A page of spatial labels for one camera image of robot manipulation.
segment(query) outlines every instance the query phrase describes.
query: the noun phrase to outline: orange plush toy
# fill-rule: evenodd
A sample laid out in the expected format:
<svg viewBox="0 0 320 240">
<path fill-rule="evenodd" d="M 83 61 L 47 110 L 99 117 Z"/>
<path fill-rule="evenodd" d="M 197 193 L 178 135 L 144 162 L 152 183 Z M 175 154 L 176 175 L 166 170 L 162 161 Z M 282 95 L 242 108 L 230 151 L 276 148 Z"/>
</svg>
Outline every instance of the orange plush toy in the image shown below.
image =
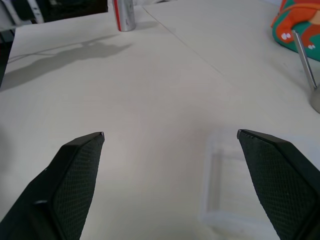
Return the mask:
<svg viewBox="0 0 320 240">
<path fill-rule="evenodd" d="M 320 61 L 320 0 L 283 0 L 271 26 L 274 39 L 294 51 L 292 30 L 296 30 L 307 55 Z"/>
</svg>

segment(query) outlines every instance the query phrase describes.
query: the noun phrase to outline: white tabletop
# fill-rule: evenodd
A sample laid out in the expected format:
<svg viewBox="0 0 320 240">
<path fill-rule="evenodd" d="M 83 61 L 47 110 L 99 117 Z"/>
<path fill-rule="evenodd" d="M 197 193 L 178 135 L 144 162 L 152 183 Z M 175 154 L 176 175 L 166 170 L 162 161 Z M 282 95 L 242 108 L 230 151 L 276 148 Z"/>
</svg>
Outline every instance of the white tabletop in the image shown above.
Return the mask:
<svg viewBox="0 0 320 240">
<path fill-rule="evenodd" d="M 112 12 L 17 30 L 0 88 L 1 217 L 61 145 L 104 131 L 81 239 L 207 239 L 197 214 L 212 130 L 320 142 L 299 58 L 260 35 L 265 16 L 185 1 L 152 7 L 161 24 L 136 8 L 132 32 L 118 32 Z"/>
</svg>

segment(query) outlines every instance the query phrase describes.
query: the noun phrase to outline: cartoon dinosaur print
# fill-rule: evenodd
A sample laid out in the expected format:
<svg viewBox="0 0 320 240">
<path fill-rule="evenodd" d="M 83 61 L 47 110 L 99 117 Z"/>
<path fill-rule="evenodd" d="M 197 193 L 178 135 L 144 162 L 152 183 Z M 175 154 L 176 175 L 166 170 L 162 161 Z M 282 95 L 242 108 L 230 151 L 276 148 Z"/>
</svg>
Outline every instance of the cartoon dinosaur print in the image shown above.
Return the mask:
<svg viewBox="0 0 320 240">
<path fill-rule="evenodd" d="M 303 45 L 309 49 L 316 46 L 310 41 L 310 37 L 320 34 L 320 0 L 294 0 L 296 4 L 288 7 L 288 15 L 277 26 L 276 36 L 284 43 L 294 41 L 292 28 L 296 24 L 309 22 L 311 25 L 301 34 Z M 282 2 L 280 12 L 286 1 Z"/>
</svg>

